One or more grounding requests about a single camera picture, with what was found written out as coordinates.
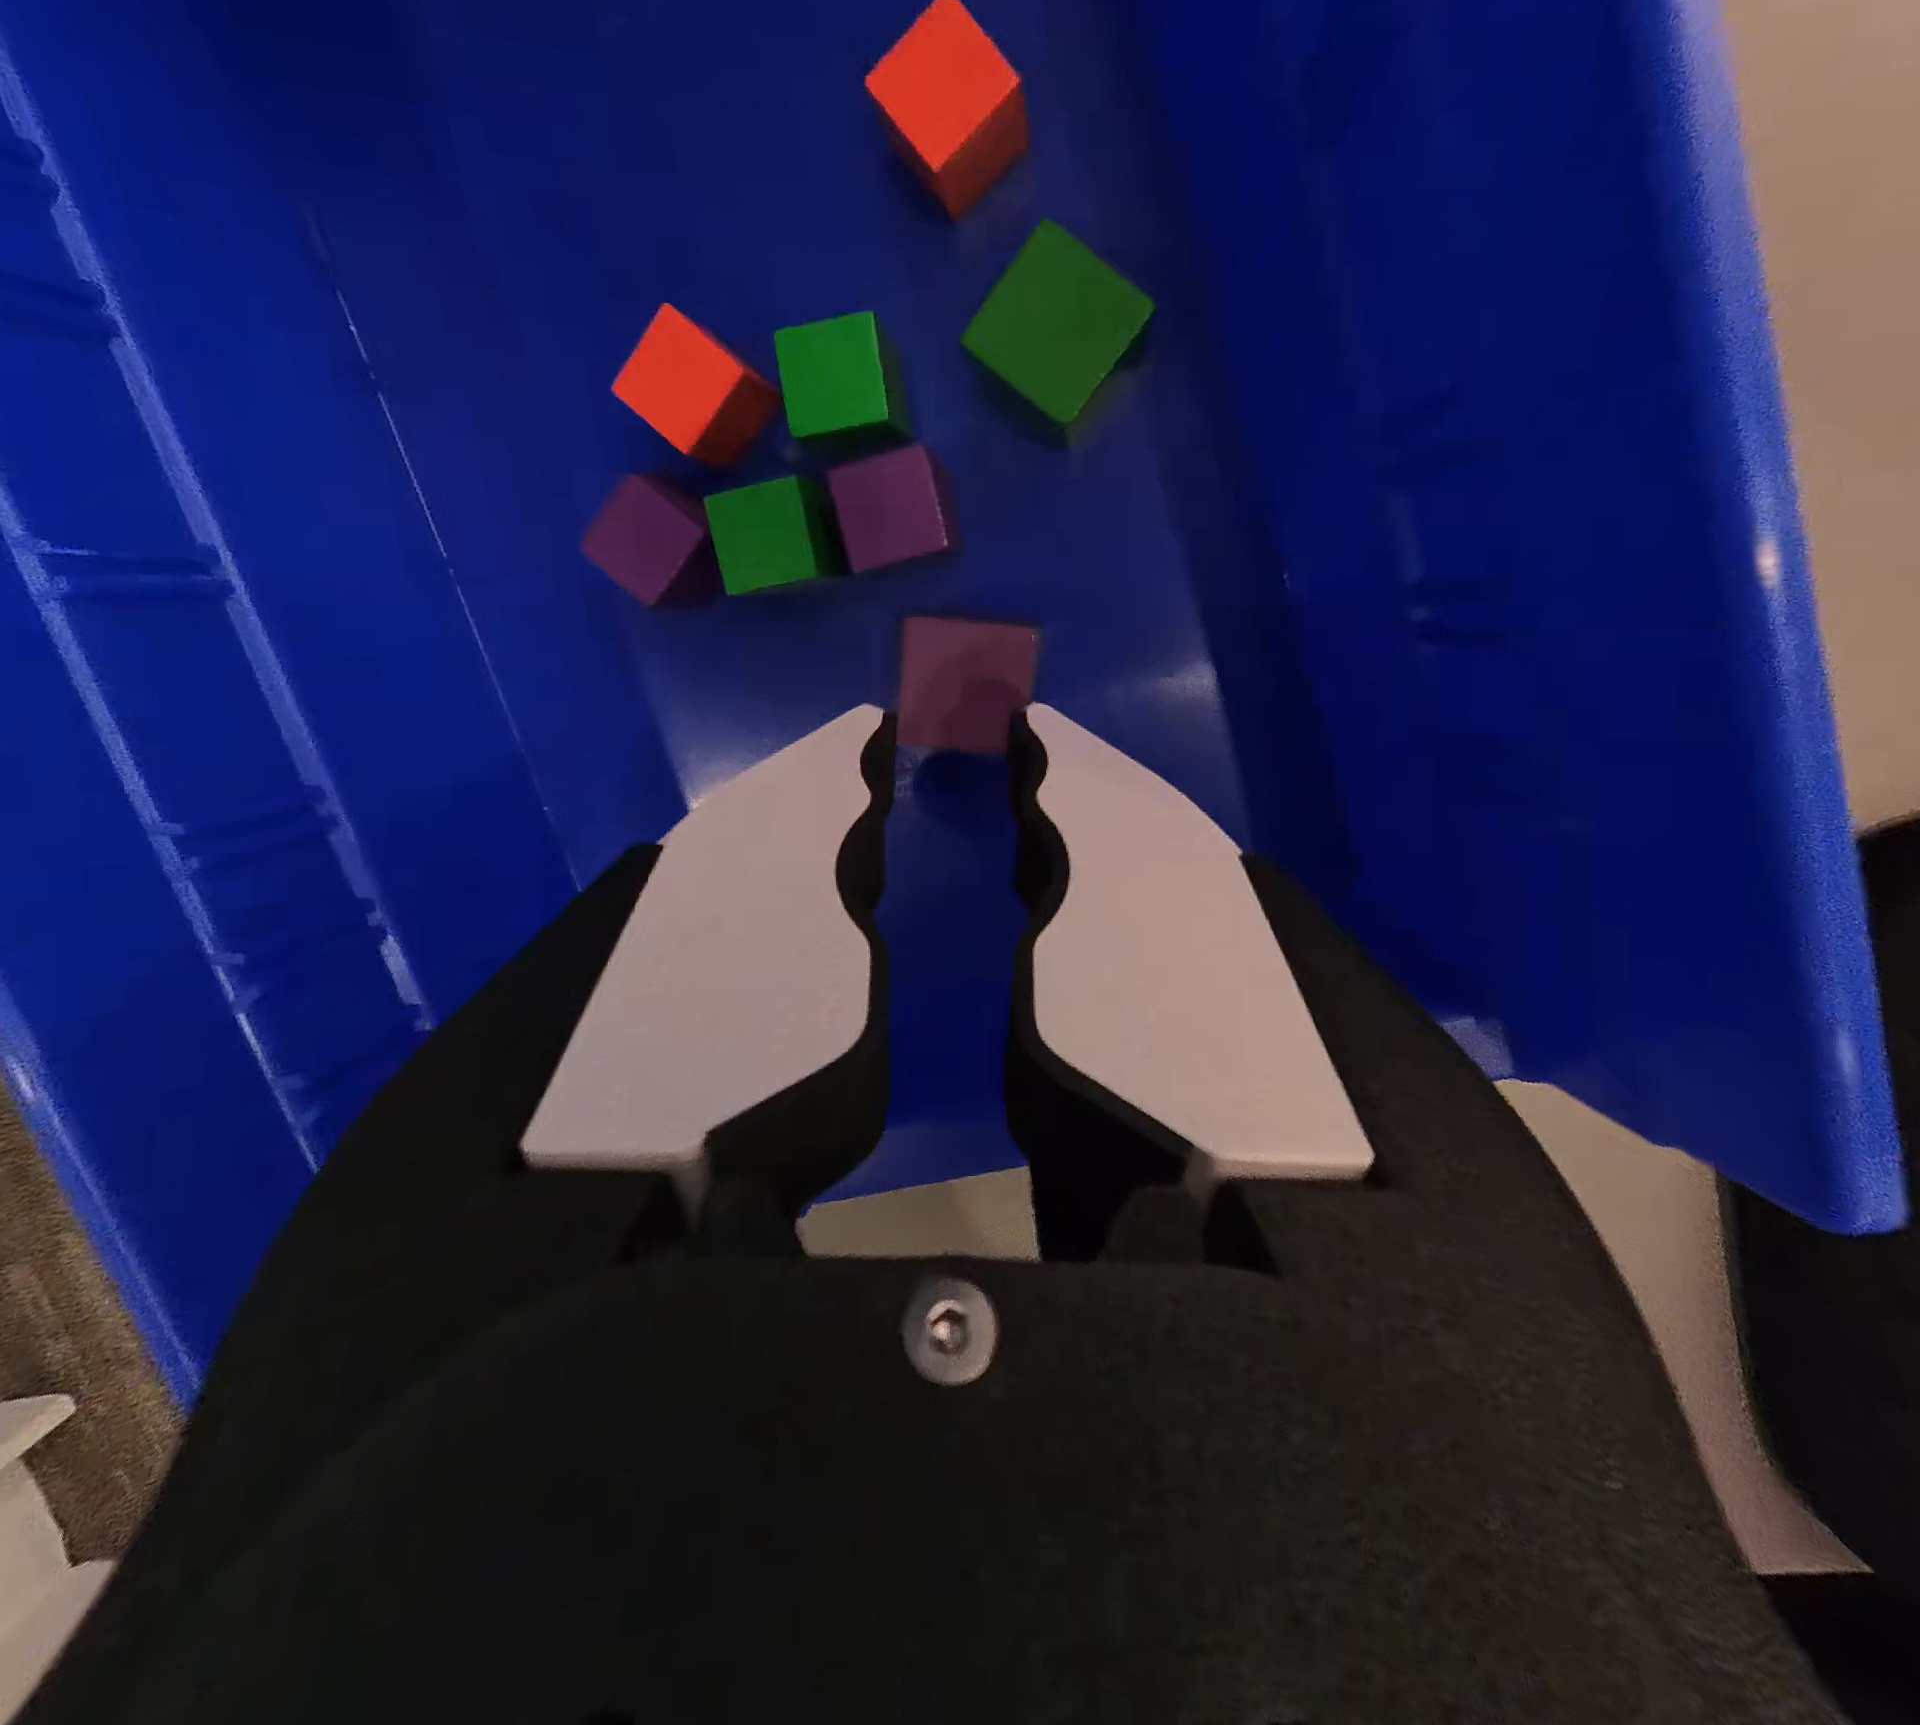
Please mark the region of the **blue plastic bin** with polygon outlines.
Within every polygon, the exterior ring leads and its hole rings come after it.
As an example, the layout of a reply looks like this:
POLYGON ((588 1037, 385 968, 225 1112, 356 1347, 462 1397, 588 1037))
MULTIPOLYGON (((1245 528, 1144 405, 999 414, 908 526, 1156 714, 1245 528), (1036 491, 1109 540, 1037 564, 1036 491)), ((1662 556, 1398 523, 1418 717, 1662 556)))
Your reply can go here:
POLYGON ((3 0, 3 1070, 176 1399, 426 1030, 918 611, 1481 1066, 1907 1221, 1715 0, 963 0, 1029 121, 957 221, 863 86, 929 2, 3 0), (1042 217, 1157 304, 1071 433, 960 346, 1042 217), (662 302, 778 387, 876 311, 906 435, 681 455, 662 302), (582 554, 910 441, 947 556, 582 554))

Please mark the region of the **green wooden cube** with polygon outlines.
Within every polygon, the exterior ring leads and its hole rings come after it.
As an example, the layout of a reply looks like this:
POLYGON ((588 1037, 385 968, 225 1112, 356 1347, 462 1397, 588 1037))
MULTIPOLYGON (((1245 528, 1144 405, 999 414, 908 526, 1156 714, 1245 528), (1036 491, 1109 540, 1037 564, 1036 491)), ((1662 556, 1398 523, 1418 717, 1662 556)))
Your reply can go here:
POLYGON ((707 535, 728 596, 750 596, 846 570, 826 485, 789 472, 710 491, 707 535))
POLYGON ((782 414, 797 441, 850 443, 906 435, 899 356, 872 309, 774 329, 782 414))
POLYGON ((1071 433, 1141 349, 1156 299, 1065 223, 1037 220, 966 322, 968 362, 1036 424, 1071 433))

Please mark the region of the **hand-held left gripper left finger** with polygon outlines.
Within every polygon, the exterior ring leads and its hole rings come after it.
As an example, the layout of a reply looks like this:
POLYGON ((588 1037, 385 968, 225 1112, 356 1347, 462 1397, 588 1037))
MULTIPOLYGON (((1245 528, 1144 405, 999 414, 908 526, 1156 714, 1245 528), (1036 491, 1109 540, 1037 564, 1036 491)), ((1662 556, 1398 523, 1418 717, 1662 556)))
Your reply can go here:
POLYGON ((697 1209, 804 1209, 878 1146, 878 932, 895 720, 854 705, 711 787, 664 836, 520 1137, 532 1168, 637 1171, 697 1209))

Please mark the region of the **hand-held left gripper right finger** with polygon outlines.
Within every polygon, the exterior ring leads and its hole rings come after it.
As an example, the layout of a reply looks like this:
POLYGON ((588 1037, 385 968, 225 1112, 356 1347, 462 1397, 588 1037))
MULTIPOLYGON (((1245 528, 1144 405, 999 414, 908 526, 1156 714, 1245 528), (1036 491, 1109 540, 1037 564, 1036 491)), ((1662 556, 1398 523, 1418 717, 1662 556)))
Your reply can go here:
POLYGON ((1010 729, 1008 1127, 1036 1184, 1356 1184, 1376 1165, 1248 861, 1049 705, 1010 729))

